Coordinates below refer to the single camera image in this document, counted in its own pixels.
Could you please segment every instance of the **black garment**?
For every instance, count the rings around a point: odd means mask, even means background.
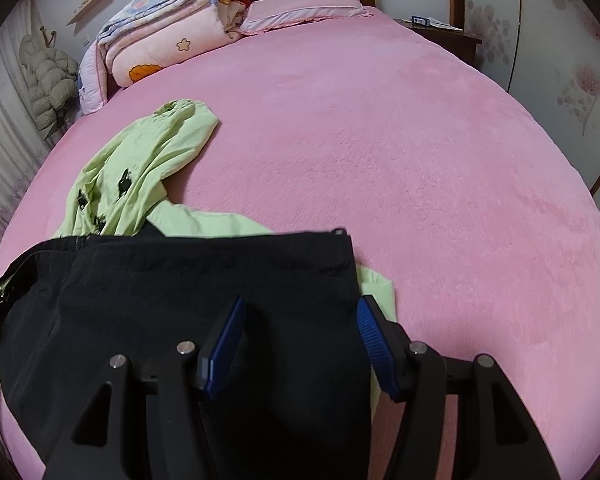
[[[48,460],[85,388],[118,353],[149,362],[203,341],[227,299],[248,304],[227,387],[201,410],[219,477],[366,479],[370,367],[346,234],[43,242],[5,274],[0,383]]]

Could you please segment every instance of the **silver screw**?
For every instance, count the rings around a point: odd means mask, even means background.
[[[485,368],[491,368],[496,361],[493,360],[493,357],[487,354],[478,355],[478,364],[480,366],[484,366]]]
[[[409,343],[409,350],[414,354],[424,354],[424,352],[427,351],[427,345],[422,341],[411,341],[411,343]]]
[[[122,354],[116,354],[111,359],[109,359],[109,365],[112,368],[120,368],[121,366],[124,366],[125,363],[126,357],[124,357]]]
[[[178,346],[176,346],[176,350],[182,355],[190,354],[195,349],[196,345],[193,341],[181,341],[178,343]]]

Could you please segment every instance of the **pink fleece sheet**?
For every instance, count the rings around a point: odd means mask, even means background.
[[[0,275],[58,228],[78,170],[115,133],[166,101],[203,100],[221,126],[168,181],[171,199],[279,232],[346,226],[360,262],[394,281],[410,336],[493,354],[563,480],[577,480],[600,453],[600,213],[518,102],[374,13],[244,38],[120,91],[51,152],[4,235]],[[24,480],[38,480],[1,397],[0,424]]]

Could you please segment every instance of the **sheer curtain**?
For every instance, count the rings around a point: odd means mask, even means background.
[[[29,113],[29,91],[18,61],[31,33],[31,0],[20,0],[0,28],[0,237],[54,140],[42,140]]]

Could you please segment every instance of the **nightstand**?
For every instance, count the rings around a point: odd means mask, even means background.
[[[475,63],[475,47],[482,43],[473,36],[469,36],[460,30],[448,30],[446,28],[425,27],[424,25],[414,25],[403,20],[395,20],[403,27],[410,28],[417,32],[423,38],[438,44],[445,50],[448,50],[459,57],[465,63],[473,66]]]

